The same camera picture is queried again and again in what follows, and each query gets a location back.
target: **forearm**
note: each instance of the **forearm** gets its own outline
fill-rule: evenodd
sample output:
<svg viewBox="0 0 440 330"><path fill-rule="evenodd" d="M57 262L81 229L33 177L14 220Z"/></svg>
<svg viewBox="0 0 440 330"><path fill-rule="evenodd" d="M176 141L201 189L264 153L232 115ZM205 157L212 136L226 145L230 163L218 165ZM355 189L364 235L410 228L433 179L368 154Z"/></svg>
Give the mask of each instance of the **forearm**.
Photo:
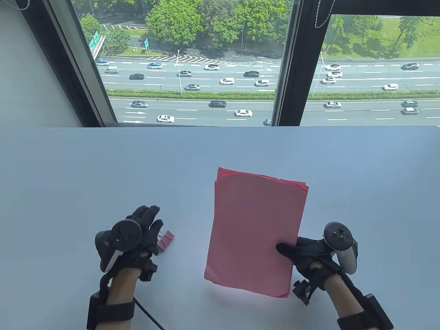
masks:
<svg viewBox="0 0 440 330"><path fill-rule="evenodd" d="M113 279L106 305L125 304L133 301L136 282L141 273L137 268L124 268ZM131 320L100 323L96 330L129 330Z"/></svg>
<svg viewBox="0 0 440 330"><path fill-rule="evenodd" d="M339 275L329 277L324 283L324 289L329 294L339 318L364 311ZM368 330L378 330L378 328L373 327Z"/></svg>

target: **glass pane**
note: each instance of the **glass pane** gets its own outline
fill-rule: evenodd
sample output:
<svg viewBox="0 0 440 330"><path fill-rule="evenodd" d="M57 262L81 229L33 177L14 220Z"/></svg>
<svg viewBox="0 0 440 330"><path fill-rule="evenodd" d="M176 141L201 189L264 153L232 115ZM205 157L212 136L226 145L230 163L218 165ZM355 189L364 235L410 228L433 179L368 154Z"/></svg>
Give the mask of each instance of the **glass pane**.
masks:
<svg viewBox="0 0 440 330"><path fill-rule="evenodd" d="M271 124L293 0L71 1L119 122Z"/></svg>
<svg viewBox="0 0 440 330"><path fill-rule="evenodd" d="M333 15L301 125L440 126L440 18Z"/></svg>

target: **cable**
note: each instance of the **cable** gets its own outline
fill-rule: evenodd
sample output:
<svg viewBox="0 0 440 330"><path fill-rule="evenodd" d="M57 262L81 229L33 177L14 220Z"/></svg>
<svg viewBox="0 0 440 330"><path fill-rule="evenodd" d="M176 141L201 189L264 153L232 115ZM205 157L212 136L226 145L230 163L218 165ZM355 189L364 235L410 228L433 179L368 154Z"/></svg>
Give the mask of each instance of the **cable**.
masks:
<svg viewBox="0 0 440 330"><path fill-rule="evenodd" d="M24 7L24 8L18 8L18 7L16 7L16 6L10 4L10 3L7 2L6 0L3 0L3 2L6 3L8 6L11 6L12 8L17 9L17 10L26 10L26 9L28 9L29 6L30 6L30 0L28 0L28 4L27 4L27 6Z"/></svg>
<svg viewBox="0 0 440 330"><path fill-rule="evenodd" d="M136 298L133 297L133 300L135 301L135 304L138 305L138 307L140 308L140 310L143 311L143 312L145 313L145 315L147 315L147 316L150 318L150 320L153 321L153 323L154 323L155 325L158 326L158 328L159 328L160 330L165 330L164 327L161 326L161 324L160 324L158 321L156 321L156 320L154 319L154 317L152 317L151 314L150 314L149 312L147 312L147 310L146 310L146 309L145 309L145 308L144 308L144 307L143 307L143 306L137 301Z"/></svg>
<svg viewBox="0 0 440 330"><path fill-rule="evenodd" d="M322 23L320 26L317 26L317 25L318 25L318 12L319 12L319 7L320 7L320 5L321 5L321 0L319 0L319 2L318 2L318 8L316 9L316 19L315 19L315 27L316 27L317 29L319 29L321 26L323 26L323 25L328 21L328 19L330 18L330 16L331 16L331 11L333 10L333 6L334 6L335 1L336 1L336 0L333 0L333 3L331 4L331 8L330 8L329 15L327 16L327 18L326 18L326 20L324 21L324 23Z"/></svg>

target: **hedge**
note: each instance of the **hedge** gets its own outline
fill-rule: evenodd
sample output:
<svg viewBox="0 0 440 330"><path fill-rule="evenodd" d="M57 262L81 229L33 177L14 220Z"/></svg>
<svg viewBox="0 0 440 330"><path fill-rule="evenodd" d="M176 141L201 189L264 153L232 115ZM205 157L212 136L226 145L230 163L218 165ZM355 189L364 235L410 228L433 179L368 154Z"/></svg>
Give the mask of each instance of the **hedge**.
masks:
<svg viewBox="0 0 440 330"><path fill-rule="evenodd" d="M275 99L274 92L172 92L172 91L132 91L129 89L107 90L108 96L148 98L148 99L221 99L221 100L262 100ZM438 91L418 92L364 92L364 93L316 93L309 94L308 100L383 100L383 99L429 99L439 97Z"/></svg>

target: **table surface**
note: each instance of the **table surface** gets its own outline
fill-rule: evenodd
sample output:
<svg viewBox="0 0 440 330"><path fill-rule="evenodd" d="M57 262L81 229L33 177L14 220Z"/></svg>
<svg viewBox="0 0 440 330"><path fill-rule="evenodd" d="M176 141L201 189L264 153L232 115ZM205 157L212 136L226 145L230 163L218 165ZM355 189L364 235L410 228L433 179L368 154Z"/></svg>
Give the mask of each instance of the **table surface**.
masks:
<svg viewBox="0 0 440 330"><path fill-rule="evenodd" d="M325 292L305 307L203 279L220 166L306 182L300 235L345 223L359 242L354 283L396 329L437 329L439 137L417 126L2 129L0 328L84 329L102 275L95 234L157 204L176 238L136 298L167 330L338 329ZM156 327L137 309L132 329Z"/></svg>

